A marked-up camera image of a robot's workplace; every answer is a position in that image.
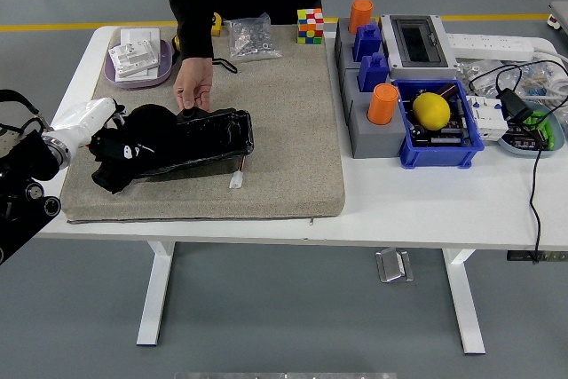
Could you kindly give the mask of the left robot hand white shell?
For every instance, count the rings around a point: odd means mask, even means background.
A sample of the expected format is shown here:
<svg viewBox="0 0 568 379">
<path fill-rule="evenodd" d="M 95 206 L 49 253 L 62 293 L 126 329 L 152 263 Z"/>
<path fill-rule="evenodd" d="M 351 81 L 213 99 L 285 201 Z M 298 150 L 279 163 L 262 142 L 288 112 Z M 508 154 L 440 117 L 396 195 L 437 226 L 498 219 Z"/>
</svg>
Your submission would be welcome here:
<svg viewBox="0 0 568 379">
<path fill-rule="evenodd" d="M 86 146 L 113 117 L 126 112 L 125 106 L 112 98 L 93 99 L 70 107 L 48 132 L 69 150 Z"/>
</svg>

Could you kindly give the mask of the person's right hand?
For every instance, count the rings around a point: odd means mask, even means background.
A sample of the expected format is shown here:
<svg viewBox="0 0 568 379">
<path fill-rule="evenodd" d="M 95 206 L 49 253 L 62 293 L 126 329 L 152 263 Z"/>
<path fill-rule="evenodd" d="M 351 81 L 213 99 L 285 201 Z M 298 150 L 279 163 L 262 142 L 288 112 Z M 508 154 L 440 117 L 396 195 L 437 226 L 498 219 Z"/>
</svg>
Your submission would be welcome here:
<svg viewBox="0 0 568 379">
<path fill-rule="evenodd" d="M 209 111 L 212 83 L 212 58 L 184 59 L 173 87 L 178 108 Z"/>
</svg>

